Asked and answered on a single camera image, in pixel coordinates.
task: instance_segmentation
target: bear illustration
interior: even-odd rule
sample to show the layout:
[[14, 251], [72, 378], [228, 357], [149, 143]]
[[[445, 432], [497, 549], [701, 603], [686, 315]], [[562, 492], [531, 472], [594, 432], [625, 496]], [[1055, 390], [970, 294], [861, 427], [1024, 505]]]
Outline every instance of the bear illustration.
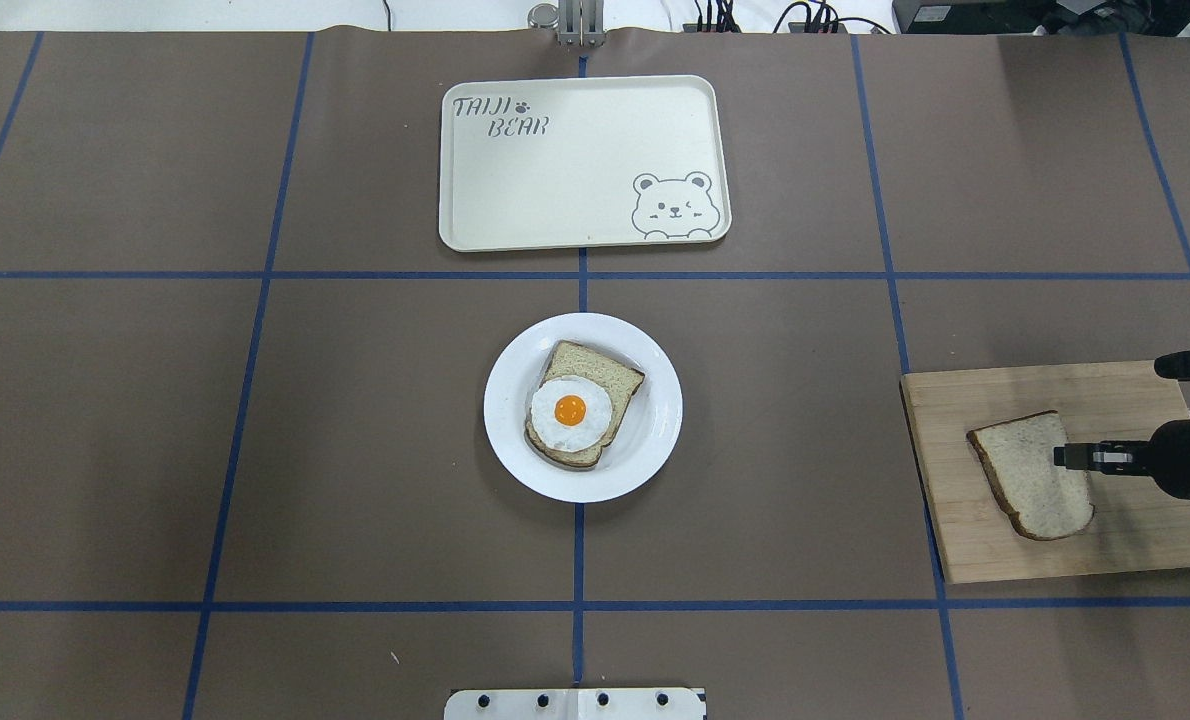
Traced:
[[657, 179], [644, 173], [635, 177], [640, 200], [631, 224], [644, 233], [644, 240], [668, 237], [713, 237], [719, 227], [719, 208], [710, 200], [710, 176], [688, 173], [683, 179]]

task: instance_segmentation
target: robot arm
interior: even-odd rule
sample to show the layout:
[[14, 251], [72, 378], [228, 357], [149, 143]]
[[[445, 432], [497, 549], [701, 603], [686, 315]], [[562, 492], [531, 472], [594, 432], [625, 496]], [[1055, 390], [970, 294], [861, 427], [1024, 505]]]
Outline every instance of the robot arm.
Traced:
[[[1190, 381], [1190, 351], [1158, 357], [1161, 378]], [[1070, 443], [1053, 447], [1053, 464], [1107, 475], [1148, 475], [1159, 489], [1190, 500], [1190, 420], [1172, 420], [1148, 442]]]

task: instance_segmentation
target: white tray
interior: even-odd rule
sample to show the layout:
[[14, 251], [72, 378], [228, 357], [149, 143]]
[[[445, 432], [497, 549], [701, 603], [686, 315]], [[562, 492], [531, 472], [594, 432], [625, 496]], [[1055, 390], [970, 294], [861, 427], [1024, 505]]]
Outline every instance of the white tray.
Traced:
[[714, 242], [729, 224], [704, 79], [468, 82], [444, 95], [439, 233], [453, 250]]

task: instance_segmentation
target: egg white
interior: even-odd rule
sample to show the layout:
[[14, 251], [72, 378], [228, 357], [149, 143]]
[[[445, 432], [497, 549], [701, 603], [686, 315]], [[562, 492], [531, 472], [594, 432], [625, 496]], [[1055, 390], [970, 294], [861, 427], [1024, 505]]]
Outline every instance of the egg white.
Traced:
[[[555, 419], [555, 405], [568, 395], [576, 395], [585, 402], [585, 418], [576, 425], [565, 425]], [[613, 401], [599, 383], [581, 375], [560, 375], [532, 393], [528, 418], [543, 445], [560, 452], [578, 452], [605, 437], [605, 431], [613, 421]]]

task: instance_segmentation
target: cutting board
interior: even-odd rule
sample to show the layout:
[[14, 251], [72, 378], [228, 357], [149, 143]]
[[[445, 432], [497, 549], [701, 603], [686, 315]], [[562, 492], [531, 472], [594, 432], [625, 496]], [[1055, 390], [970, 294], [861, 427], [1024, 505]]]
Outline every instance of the cutting board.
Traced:
[[950, 583], [1190, 568], [1190, 501], [1152, 478], [1092, 472], [1092, 524], [1057, 541], [1017, 536], [966, 433], [1058, 411], [1070, 442], [1148, 439], [1189, 418], [1180, 388], [1152, 363], [915, 372], [902, 378], [923, 494]]

